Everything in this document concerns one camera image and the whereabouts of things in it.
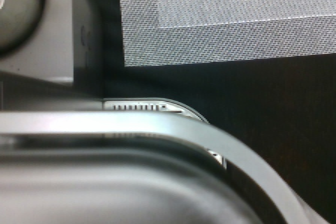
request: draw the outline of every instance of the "gray mesh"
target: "gray mesh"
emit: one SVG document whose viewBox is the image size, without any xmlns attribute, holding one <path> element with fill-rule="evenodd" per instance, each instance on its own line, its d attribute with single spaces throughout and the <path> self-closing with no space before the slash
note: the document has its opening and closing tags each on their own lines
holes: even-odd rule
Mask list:
<svg viewBox="0 0 336 224">
<path fill-rule="evenodd" d="M 127 66 L 336 53 L 336 0 L 122 0 Z"/>
</svg>

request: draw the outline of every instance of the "metal frame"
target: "metal frame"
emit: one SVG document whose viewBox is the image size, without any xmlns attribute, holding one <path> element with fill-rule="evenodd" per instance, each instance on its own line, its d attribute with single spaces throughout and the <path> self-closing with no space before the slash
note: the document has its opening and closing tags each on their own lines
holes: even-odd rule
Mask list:
<svg viewBox="0 0 336 224">
<path fill-rule="evenodd" d="M 265 190 L 287 223 L 311 223 L 296 194 L 262 157 L 229 133 L 200 121 L 155 112 L 38 112 L 2 113 L 0 125 L 5 136 L 140 133 L 193 142 L 217 151 L 242 169 Z"/>
</svg>

